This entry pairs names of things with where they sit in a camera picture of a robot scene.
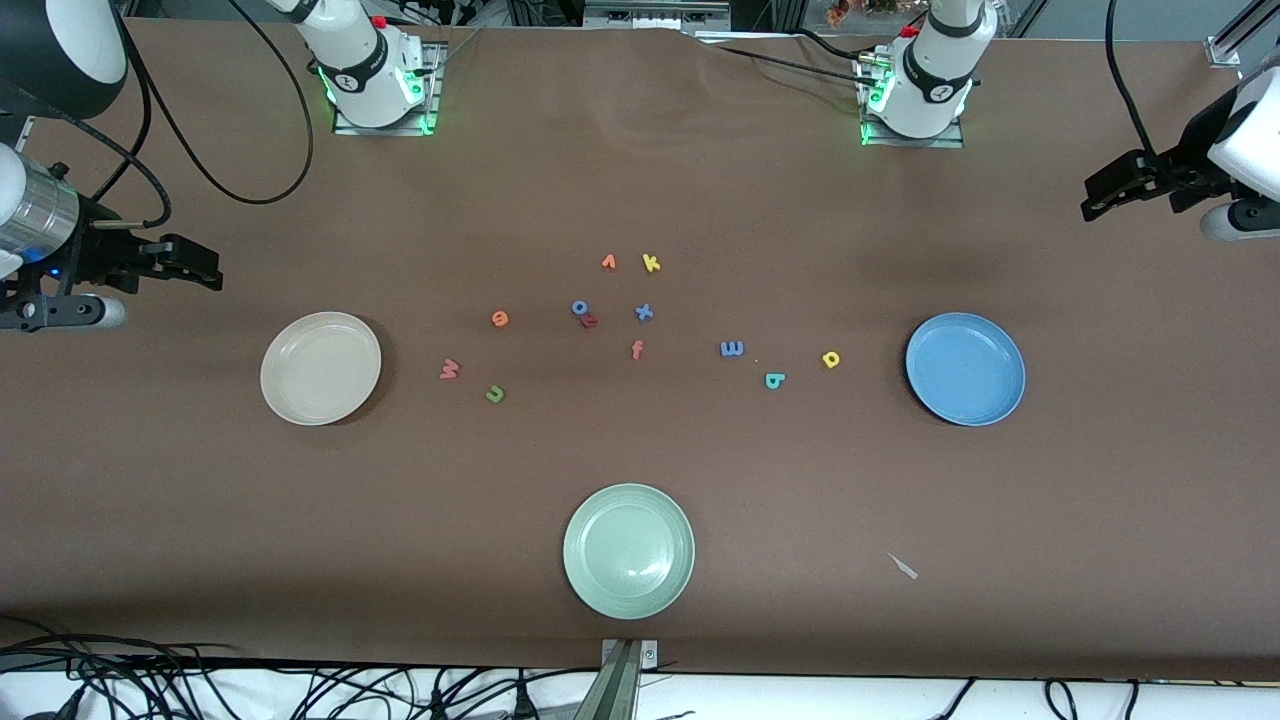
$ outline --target brown table surface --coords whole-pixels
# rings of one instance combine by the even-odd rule
[[[212,170],[285,184],[298,109],[250,28],[131,27]],[[1233,82],[1194,44],[1120,61],[1162,147]],[[682,670],[1280,678],[1280,245],[1215,245],[1165,202],[1082,222],[1082,181],[1137,146],[1101,44],[1000,41],[980,70],[964,150],[861,147],[840,81],[673,32],[488,31],[431,138],[334,137],[308,79],[315,168],[266,208],[154,127],[168,229],[227,287],[145,282],[119,332],[4,338],[0,605],[261,657],[564,666],[643,637]],[[137,118],[131,88],[96,124]],[[28,151],[84,192],[114,164],[50,122]],[[136,173],[108,199],[157,205]],[[294,427],[259,364],[330,309],[378,331],[383,378]],[[951,310],[1025,356],[997,425],[906,384],[911,331]],[[621,482],[698,541],[685,594],[635,623],[561,565],[573,509]]]

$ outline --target blue plate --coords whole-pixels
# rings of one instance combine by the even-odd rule
[[[937,416],[970,427],[1004,420],[1027,389],[1014,340],[969,313],[945,313],[915,329],[906,345],[906,378]]]

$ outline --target small paper scrap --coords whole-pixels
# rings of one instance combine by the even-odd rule
[[[888,555],[893,560],[893,564],[897,565],[897,569],[901,570],[908,578],[911,578],[914,580],[920,577],[919,573],[911,570],[910,565],[899,560],[897,556],[893,555],[892,552],[886,552],[884,555]]]

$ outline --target plate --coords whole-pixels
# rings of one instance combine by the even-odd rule
[[[1014,340],[969,313],[929,318],[915,329],[906,345],[906,377],[925,407],[957,425],[1004,420],[1027,389],[1027,368]]]
[[[666,610],[694,573],[694,529],[667,493],[607,487],[579,506],[564,533],[564,574],[582,602],[620,620]]]
[[[316,313],[280,331],[262,357],[262,397],[276,415],[324,425],[369,400],[383,369],[378,336],[346,313]]]

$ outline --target white floor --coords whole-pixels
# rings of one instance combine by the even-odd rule
[[[365,682],[385,674],[370,671]],[[445,685],[463,671],[451,671]],[[495,670],[472,682],[466,692],[477,691],[513,671]],[[219,670],[212,674],[227,702],[241,720],[287,720],[307,692],[308,676],[279,675],[265,670]],[[412,692],[420,702],[430,696],[434,670],[412,671],[412,684],[403,675],[385,688],[406,698]],[[539,708],[550,711],[571,706],[586,694],[591,674],[548,678],[530,684],[530,697]],[[230,715],[196,684],[196,696],[206,720],[230,720]],[[749,675],[646,675],[640,691],[637,720],[663,720],[682,714],[690,720],[932,720],[941,715],[961,680],[915,680],[874,678],[783,678]],[[41,711],[54,711],[78,683],[60,673],[10,673],[0,676],[0,720],[20,720]],[[1130,685],[1123,683],[1070,683],[1082,720],[1121,720]],[[143,710],[136,689],[119,685],[119,697],[138,711]],[[310,708],[310,719],[328,717],[351,697],[352,689],[337,691]],[[466,720],[493,720],[511,711],[515,693],[508,692],[467,715]],[[1059,701],[1066,714],[1065,701]],[[457,719],[466,706],[451,708]],[[411,715],[404,703],[364,702],[343,711],[343,720],[401,720]],[[543,720],[564,717],[543,712]],[[1199,719],[1276,719],[1280,717],[1280,689],[1216,685],[1144,684],[1133,720]],[[1044,702],[1041,682],[979,680],[960,703],[952,720],[1056,720]],[[86,696],[77,720],[110,720],[106,702]]]

